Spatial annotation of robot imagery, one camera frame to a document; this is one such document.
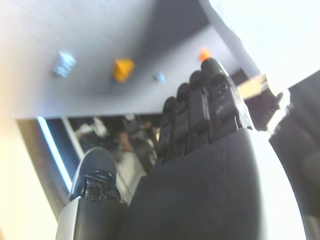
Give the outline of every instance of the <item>robotic hand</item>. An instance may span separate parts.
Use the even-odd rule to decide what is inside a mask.
[[[74,178],[57,240],[306,238],[277,155],[212,58],[165,102],[158,160],[128,209],[119,201],[112,156],[92,152]]]

